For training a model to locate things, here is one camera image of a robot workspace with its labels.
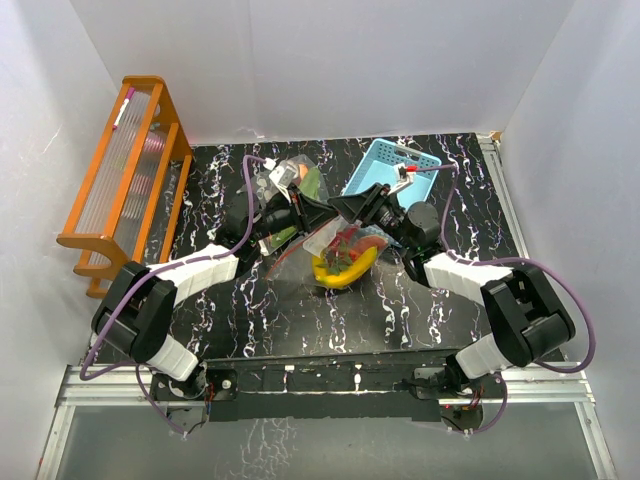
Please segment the pink white marker pen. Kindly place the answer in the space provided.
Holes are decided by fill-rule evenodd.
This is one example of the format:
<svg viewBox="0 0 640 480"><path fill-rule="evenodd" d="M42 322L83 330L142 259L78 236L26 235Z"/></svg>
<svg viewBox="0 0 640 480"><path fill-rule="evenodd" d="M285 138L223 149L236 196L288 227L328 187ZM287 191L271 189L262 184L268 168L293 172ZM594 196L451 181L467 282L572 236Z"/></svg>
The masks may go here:
<svg viewBox="0 0 640 480"><path fill-rule="evenodd" d="M116 116L116 118L115 118L115 120L114 120L114 122L112 124L112 130L113 131L117 130L117 128L118 128L118 126L119 126L119 124L121 122L121 119L124 116L124 113L125 113L128 105L129 105L129 103L131 101L131 98L133 97L134 94L135 94L135 88L134 87L129 87L128 90L127 90L127 93L126 93L126 95L124 97L124 100L122 101L122 104L121 104L121 106L119 108L118 114L117 114L117 116Z"/></svg>

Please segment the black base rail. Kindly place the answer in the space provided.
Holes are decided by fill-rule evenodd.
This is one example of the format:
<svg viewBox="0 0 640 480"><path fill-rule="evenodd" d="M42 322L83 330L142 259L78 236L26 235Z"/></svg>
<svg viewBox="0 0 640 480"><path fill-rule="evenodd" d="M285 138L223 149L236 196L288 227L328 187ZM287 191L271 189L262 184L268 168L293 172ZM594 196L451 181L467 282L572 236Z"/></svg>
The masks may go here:
<svg viewBox="0 0 640 480"><path fill-rule="evenodd" d="M504 384L487 375L465 385L445 361L449 350L211 359L197 386L179 396L164 375L151 384L154 400L199 406L210 422L263 418L405 418L475 428L483 403L502 401Z"/></svg>

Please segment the clear zip bag red slider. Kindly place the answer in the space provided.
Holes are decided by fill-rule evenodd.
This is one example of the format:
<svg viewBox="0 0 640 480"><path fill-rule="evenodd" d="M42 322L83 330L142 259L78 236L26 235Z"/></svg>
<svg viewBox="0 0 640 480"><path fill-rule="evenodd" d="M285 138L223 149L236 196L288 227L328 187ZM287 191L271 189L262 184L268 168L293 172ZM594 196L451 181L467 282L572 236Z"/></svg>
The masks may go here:
<svg viewBox="0 0 640 480"><path fill-rule="evenodd" d="M343 290L369 272L391 240L359 221L341 217L297 238L275 261L266 277L331 290Z"/></svg>

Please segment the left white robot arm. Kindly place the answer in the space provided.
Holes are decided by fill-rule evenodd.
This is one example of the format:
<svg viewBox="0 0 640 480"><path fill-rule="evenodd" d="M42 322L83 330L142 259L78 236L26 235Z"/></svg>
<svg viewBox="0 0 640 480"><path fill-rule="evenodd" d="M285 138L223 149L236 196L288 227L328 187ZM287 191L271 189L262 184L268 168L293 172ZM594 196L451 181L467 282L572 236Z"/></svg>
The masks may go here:
<svg viewBox="0 0 640 480"><path fill-rule="evenodd" d="M231 282L252 268L264 238L287 228L311 234L338 217L332 200L315 200L289 186L260 204L251 190L228 205L212 243L168 263L126 263L92 318L95 340L81 367L84 381L97 378L89 368L108 344L126 364L147 366L171 380L182 397L194 399L206 387L203 362L171 332L174 308L210 287Z"/></svg>

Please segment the yellow fake banana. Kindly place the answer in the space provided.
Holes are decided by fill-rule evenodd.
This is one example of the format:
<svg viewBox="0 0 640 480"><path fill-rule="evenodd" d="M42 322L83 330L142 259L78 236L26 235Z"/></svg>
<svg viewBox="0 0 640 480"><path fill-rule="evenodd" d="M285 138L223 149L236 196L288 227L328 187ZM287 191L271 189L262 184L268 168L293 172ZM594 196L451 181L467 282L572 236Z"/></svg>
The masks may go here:
<svg viewBox="0 0 640 480"><path fill-rule="evenodd" d="M359 257L348 270L339 275L329 275L326 269L320 267L321 256L312 256L312 273L316 282L328 289L344 289L359 280L373 266L378 248L371 246L363 251L354 250Z"/></svg>

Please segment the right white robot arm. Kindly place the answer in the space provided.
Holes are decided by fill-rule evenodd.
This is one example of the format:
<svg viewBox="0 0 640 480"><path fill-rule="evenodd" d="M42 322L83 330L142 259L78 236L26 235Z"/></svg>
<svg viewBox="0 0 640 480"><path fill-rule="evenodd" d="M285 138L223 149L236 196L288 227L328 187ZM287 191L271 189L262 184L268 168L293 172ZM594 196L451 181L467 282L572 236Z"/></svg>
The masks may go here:
<svg viewBox="0 0 640 480"><path fill-rule="evenodd" d="M414 381L415 387L466 397L480 387L482 377L525 367L574 337L574 322L540 268L454 260L440 239L433 205L418 201L404 209L380 184L328 203L344 220L375 225L397 242L412 280L464 297L486 312L489 334L448 356L442 371Z"/></svg>

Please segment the fake cherry tomato vine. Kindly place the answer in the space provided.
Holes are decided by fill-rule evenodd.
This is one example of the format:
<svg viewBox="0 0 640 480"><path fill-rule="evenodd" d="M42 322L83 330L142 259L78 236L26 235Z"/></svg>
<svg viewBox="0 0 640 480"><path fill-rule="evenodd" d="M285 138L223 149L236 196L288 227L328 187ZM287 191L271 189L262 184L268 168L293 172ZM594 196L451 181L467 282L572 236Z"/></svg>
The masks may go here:
<svg viewBox="0 0 640 480"><path fill-rule="evenodd" d="M357 260L359 254L344 239L330 244L321 255L320 267L329 275L339 275L348 270Z"/></svg>

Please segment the light blue plastic basket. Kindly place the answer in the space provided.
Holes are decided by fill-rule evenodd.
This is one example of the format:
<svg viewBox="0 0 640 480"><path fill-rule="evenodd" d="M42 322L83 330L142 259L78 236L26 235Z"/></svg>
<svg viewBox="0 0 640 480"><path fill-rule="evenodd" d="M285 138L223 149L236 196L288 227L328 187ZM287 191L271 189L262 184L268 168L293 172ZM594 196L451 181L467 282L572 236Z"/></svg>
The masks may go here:
<svg viewBox="0 0 640 480"><path fill-rule="evenodd" d="M397 166L415 166L413 183L398 193L401 207L408 209L413 203L426 201L437 177L435 167L442 161L430 154L397 145L381 138L374 139L364 157L343 190L344 195L359 194L374 183L388 184L394 187L400 180Z"/></svg>

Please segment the orange wooden rack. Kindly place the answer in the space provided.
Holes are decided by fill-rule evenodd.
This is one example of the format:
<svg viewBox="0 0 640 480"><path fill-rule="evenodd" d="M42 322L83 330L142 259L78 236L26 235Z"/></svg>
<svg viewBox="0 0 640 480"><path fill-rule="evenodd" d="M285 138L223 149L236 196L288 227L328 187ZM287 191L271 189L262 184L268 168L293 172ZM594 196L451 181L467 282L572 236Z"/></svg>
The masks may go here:
<svg viewBox="0 0 640 480"><path fill-rule="evenodd" d="M129 87L135 94L117 130ZM77 249L73 271L101 299L129 261L168 261L193 153L165 81L126 76L58 243Z"/></svg>

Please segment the clear bag with green leaf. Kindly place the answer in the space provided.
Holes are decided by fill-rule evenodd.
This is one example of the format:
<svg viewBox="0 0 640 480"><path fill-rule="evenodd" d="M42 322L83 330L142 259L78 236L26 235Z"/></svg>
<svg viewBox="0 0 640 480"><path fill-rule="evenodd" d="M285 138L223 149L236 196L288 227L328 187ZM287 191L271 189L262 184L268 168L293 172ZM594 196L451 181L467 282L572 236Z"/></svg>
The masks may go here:
<svg viewBox="0 0 640 480"><path fill-rule="evenodd" d="M238 193L248 202L240 226L245 251L268 256L335 217L323 176L307 156L277 162L246 155L242 168L245 186Z"/></svg>

